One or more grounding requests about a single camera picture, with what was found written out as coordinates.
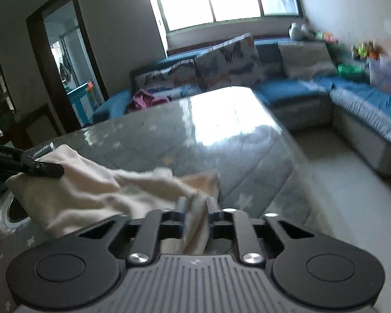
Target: blue sofa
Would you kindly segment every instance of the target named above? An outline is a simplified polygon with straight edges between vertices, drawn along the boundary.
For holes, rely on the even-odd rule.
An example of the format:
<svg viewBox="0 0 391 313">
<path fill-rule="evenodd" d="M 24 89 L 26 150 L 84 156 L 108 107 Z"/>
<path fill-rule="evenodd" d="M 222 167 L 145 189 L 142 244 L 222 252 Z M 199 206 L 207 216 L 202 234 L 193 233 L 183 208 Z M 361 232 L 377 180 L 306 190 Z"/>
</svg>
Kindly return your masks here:
<svg viewBox="0 0 391 313">
<path fill-rule="evenodd" d="M 274 72 L 269 80 L 252 87 L 257 98 L 288 130 L 333 124 L 376 172 L 391 175 L 391 96 L 339 76 L 316 77 L 311 85 L 288 79 L 278 47 L 278 43 L 285 41 L 290 39 L 255 41 L 261 64 L 269 65 Z M 138 89 L 138 75 L 195 58 L 206 49 L 173 55 L 131 71 L 132 91 L 110 98 L 95 112 L 94 123 L 125 114 L 132 94 Z"/>
</svg>

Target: triangular cutout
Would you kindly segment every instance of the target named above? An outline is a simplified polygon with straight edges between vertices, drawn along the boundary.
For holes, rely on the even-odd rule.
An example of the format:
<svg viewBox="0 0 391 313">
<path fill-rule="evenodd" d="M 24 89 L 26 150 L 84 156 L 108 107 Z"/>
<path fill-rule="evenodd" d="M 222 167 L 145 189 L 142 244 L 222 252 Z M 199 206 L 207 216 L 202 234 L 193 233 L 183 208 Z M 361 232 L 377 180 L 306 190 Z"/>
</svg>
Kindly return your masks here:
<svg viewBox="0 0 391 313">
<path fill-rule="evenodd" d="M 292 239 L 305 239 L 305 238 L 313 238 L 314 235 L 303 231 L 301 228 L 298 228 L 286 221 L 278 221 L 284 231 L 288 234 L 288 236 Z"/>
<path fill-rule="evenodd" d="M 93 228 L 89 231 L 86 231 L 82 234 L 80 234 L 81 238 L 88 238 L 88 239 L 101 239 L 103 238 L 106 233 L 111 229 L 115 222 L 114 221 L 109 221 L 106 222 L 105 224 L 98 226 L 96 228 Z"/>
</svg>

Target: gray table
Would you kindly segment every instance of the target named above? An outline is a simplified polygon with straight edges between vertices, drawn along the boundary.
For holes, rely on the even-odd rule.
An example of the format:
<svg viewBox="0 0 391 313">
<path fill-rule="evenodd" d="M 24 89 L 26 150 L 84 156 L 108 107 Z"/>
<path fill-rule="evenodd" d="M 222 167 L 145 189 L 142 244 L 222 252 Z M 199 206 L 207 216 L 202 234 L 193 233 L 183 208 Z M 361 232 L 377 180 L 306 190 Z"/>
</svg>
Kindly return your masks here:
<svg viewBox="0 0 391 313">
<path fill-rule="evenodd" d="M 174 101 L 52 141 L 108 168 L 148 171 L 166 166 L 177 176 L 214 168 L 221 174 L 222 208 L 243 209 L 251 217 L 277 212 L 330 233 L 316 202 L 316 185 L 310 184 L 307 161 L 248 88 L 228 87 Z M 6 211 L 2 206 L 0 312 L 15 306 L 5 280 L 8 264 L 48 239 L 29 220 L 9 227 L 2 219 Z"/>
</svg>

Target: pink clothing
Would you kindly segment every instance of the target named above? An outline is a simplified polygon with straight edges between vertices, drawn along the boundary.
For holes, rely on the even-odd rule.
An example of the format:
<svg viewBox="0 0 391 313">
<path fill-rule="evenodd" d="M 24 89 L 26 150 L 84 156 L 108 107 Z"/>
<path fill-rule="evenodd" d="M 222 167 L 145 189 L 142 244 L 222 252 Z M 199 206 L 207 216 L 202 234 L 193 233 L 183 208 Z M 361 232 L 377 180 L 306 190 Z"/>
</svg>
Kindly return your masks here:
<svg viewBox="0 0 391 313">
<path fill-rule="evenodd" d="M 155 98 L 155 96 L 143 89 L 138 90 L 132 100 L 127 106 L 127 112 L 140 111 L 141 109 L 146 109 L 152 106 L 160 105 L 161 103 L 168 103 L 170 100 L 168 98 Z"/>
</svg>

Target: doorway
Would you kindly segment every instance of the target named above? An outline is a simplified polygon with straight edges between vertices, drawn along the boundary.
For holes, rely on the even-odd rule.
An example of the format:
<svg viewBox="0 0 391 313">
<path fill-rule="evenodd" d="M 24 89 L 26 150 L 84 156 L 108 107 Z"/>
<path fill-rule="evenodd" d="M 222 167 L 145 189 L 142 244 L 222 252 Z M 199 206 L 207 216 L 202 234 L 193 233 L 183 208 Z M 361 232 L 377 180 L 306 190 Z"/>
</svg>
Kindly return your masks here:
<svg viewBox="0 0 391 313">
<path fill-rule="evenodd" d="M 67 133 L 87 126 L 108 99 L 78 0 L 50 0 L 27 19 L 45 87 Z"/>
</svg>

